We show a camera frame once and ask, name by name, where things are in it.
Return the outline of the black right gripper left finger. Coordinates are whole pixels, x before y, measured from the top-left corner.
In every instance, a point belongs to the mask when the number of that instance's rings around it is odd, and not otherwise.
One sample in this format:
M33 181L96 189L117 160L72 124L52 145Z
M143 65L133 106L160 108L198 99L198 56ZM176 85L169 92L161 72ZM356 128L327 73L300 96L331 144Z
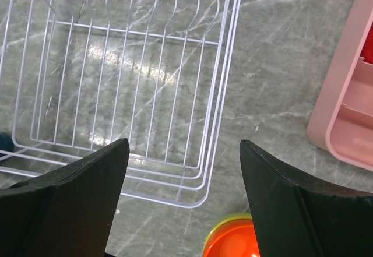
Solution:
M2 256L106 256L129 142L1 189Z

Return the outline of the white wire dish rack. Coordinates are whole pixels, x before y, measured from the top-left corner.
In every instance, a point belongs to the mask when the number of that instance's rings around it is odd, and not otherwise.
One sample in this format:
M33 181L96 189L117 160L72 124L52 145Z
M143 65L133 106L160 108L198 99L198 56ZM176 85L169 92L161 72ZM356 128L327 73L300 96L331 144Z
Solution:
M209 194L241 0L1 0L1 177L129 142L122 195Z

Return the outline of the dark blue mug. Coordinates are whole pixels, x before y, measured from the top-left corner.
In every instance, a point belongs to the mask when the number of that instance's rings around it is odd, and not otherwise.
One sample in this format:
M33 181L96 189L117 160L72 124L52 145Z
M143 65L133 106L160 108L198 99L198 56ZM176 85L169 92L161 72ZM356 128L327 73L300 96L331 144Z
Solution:
M15 145L12 140L12 135L6 132L0 133L0 149L6 152L14 152Z

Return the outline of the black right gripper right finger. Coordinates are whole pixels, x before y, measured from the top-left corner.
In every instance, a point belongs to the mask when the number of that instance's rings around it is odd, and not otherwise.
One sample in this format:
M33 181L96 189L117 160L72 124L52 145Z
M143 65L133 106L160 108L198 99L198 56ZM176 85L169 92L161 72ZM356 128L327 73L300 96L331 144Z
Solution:
M317 178L240 143L261 256L371 256L372 194Z

